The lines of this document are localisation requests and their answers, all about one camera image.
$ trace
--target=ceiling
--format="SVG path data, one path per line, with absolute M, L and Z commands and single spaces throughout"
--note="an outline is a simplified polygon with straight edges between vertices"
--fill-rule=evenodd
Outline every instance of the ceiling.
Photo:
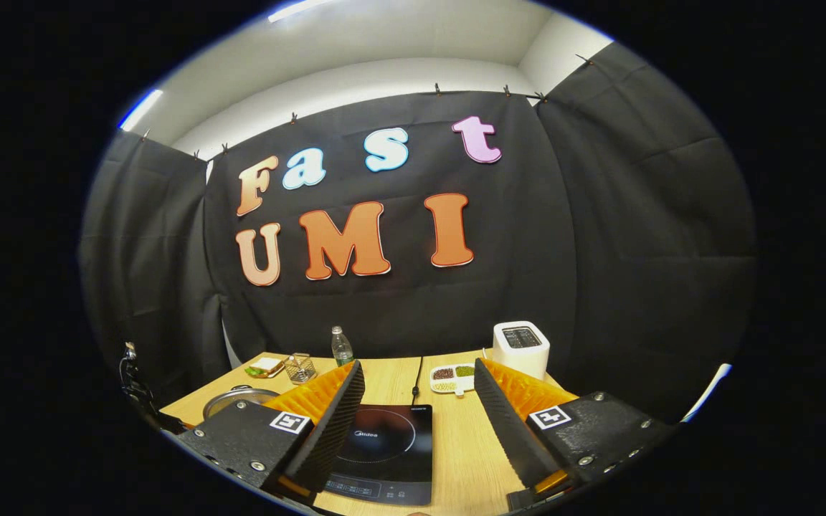
M 315 72 L 399 58 L 518 66 L 553 14 L 522 0 L 333 0 L 275 23 L 259 16 L 157 86 L 141 122 L 171 145 L 256 92 Z

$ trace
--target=metal pot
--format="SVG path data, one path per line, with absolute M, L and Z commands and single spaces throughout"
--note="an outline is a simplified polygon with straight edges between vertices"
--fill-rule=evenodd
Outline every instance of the metal pot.
M 263 403 L 271 401 L 276 396 L 279 396 L 279 393 L 264 388 L 233 388 L 228 392 L 215 396 L 215 398 L 210 399 L 209 403 L 206 403 L 206 407 L 203 408 L 203 421 L 211 418 L 233 402 L 246 401 L 263 405 Z

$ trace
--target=ceiling light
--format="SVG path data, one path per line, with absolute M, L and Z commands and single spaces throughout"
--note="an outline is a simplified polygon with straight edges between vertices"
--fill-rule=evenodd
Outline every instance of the ceiling light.
M 148 109 L 151 109 L 152 105 L 158 102 L 158 97 L 161 97 L 161 90 L 152 90 L 152 92 L 148 94 L 148 97 L 143 98 L 142 101 L 129 112 L 125 120 L 120 122 L 121 130 L 132 130 L 132 128 L 138 124 L 138 121 L 142 120 L 142 117 Z
M 284 19 L 286 16 L 291 16 L 291 14 L 300 13 L 304 10 L 311 9 L 311 7 L 317 7 L 328 2 L 331 2 L 331 0 L 305 0 L 304 2 L 291 4 L 291 6 L 285 7 L 285 9 L 280 9 L 275 13 L 270 14 L 268 19 L 270 20 L 270 23 L 273 23 Z

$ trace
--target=cable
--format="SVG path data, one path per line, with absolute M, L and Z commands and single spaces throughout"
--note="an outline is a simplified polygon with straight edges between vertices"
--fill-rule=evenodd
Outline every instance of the cable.
M 413 399 L 410 401 L 410 405 L 412 406 L 416 403 L 416 396 L 419 396 L 419 375 L 422 373 L 422 356 L 419 357 L 419 370 L 416 372 L 416 383 L 413 384 Z

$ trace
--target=induction cooktop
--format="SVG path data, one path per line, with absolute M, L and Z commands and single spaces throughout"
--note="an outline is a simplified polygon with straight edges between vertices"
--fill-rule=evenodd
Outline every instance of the induction cooktop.
M 360 405 L 325 491 L 367 502 L 432 502 L 432 405 Z

